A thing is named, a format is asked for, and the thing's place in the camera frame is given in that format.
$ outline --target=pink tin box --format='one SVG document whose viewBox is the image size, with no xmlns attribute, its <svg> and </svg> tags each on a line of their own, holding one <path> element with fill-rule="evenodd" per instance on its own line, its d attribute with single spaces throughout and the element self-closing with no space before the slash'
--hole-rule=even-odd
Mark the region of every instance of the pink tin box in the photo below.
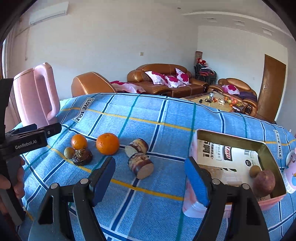
<svg viewBox="0 0 296 241">
<path fill-rule="evenodd" d="M 276 185 L 270 199 L 259 201 L 261 210 L 268 210 L 272 208 L 276 203 L 284 198 L 286 195 L 286 188 L 283 182 L 283 177 L 280 169 L 270 152 L 269 148 L 264 142 L 250 140 L 246 138 L 236 137 L 232 135 L 226 135 L 222 133 L 207 131 L 207 130 L 196 130 L 193 135 L 189 156 L 192 156 L 197 160 L 197 143 L 198 140 L 203 140 L 219 145 L 236 147 L 241 149 L 253 150 L 258 153 L 259 163 L 262 169 L 270 169 L 276 179 Z M 207 208 L 198 202 L 195 193 L 191 187 L 191 183 L 186 179 L 186 189 L 184 194 L 183 202 L 183 213 L 191 218 L 203 218 Z M 224 218 L 230 217 L 231 204 L 225 205 Z"/>
</svg>

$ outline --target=tangerine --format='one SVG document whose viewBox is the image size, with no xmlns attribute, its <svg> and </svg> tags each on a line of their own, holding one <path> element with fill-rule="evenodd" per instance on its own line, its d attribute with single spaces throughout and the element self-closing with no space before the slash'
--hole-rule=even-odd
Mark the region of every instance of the tangerine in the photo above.
<svg viewBox="0 0 296 241">
<path fill-rule="evenodd" d="M 76 134 L 71 139 L 71 145 L 75 150 L 84 149 L 87 147 L 87 140 L 81 134 Z"/>
<path fill-rule="evenodd" d="M 113 133 L 104 133 L 97 138 L 96 148 L 103 155 L 113 155 L 119 149 L 119 139 Z"/>
</svg>

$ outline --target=pitcher handle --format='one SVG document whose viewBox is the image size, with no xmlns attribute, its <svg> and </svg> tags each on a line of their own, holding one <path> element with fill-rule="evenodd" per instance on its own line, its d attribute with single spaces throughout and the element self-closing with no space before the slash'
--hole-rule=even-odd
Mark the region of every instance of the pitcher handle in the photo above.
<svg viewBox="0 0 296 241">
<path fill-rule="evenodd" d="M 34 76 L 36 75 L 42 75 L 45 79 L 50 104 L 52 106 L 52 110 L 47 114 L 47 120 L 50 121 L 59 113 L 60 109 L 59 97 L 54 82 L 54 73 L 52 67 L 49 63 L 40 64 L 34 68 Z"/>
</svg>

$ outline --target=coffee table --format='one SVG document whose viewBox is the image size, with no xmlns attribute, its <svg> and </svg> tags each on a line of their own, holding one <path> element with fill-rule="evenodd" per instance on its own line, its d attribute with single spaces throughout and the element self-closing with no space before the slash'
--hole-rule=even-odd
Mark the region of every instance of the coffee table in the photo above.
<svg viewBox="0 0 296 241">
<path fill-rule="evenodd" d="M 224 99 L 224 96 L 217 93 L 217 92 L 210 92 L 214 94 L 215 98 L 220 98 L 220 99 Z M 219 104 L 218 102 L 205 102 L 205 99 L 209 99 L 210 93 L 202 93 L 202 94 L 197 94 L 197 95 L 191 95 L 191 96 L 187 96 L 184 98 L 181 98 L 183 100 L 190 100 L 192 102 L 195 103 L 199 103 L 199 100 L 202 99 L 202 105 L 208 106 L 208 107 L 213 107 L 219 110 L 223 110 L 223 111 L 227 111 L 227 112 L 235 112 L 235 109 L 233 109 L 232 107 L 230 107 L 229 104 L 225 103 L 224 105 Z"/>
</svg>

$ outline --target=throw pillow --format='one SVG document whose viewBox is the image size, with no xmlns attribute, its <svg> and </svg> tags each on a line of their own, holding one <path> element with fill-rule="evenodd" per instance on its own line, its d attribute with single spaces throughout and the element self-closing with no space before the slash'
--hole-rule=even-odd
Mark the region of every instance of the throw pillow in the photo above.
<svg viewBox="0 0 296 241">
<path fill-rule="evenodd" d="M 174 76 L 165 76 L 165 79 L 168 82 L 168 87 L 169 88 L 178 88 L 178 87 L 182 87 L 185 86 L 181 81 L 179 81 L 176 77 Z"/>
<path fill-rule="evenodd" d="M 110 82 L 114 89 L 117 91 L 125 91 L 127 93 L 143 93 L 145 90 L 138 85 L 134 85 L 131 83 L 120 82 L 118 80 Z"/>
<path fill-rule="evenodd" d="M 239 95 L 239 90 L 234 85 L 223 85 L 223 91 L 231 95 Z"/>
<path fill-rule="evenodd" d="M 154 72 L 154 71 L 147 71 L 145 72 L 153 81 L 155 85 L 167 85 L 165 82 L 165 76 L 163 74 Z"/>
<path fill-rule="evenodd" d="M 183 84 L 186 85 L 191 85 L 189 83 L 189 76 L 188 74 L 185 74 L 183 71 L 179 70 L 176 68 L 176 73 L 177 73 L 177 79 L 180 80 Z"/>
</svg>

